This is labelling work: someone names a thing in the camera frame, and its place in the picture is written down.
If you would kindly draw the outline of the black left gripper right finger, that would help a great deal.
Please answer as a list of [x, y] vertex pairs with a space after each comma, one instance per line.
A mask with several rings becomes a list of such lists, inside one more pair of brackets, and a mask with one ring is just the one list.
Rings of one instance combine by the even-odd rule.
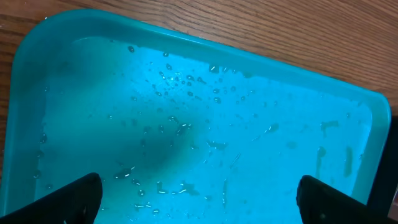
[[300, 179], [296, 202], [303, 224], [397, 224], [311, 175]]

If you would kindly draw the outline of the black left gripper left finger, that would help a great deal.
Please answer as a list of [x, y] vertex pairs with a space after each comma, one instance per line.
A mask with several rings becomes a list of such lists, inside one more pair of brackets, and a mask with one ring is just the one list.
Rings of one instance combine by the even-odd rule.
[[89, 173], [1, 217], [1, 224], [93, 224], [103, 196], [97, 173]]

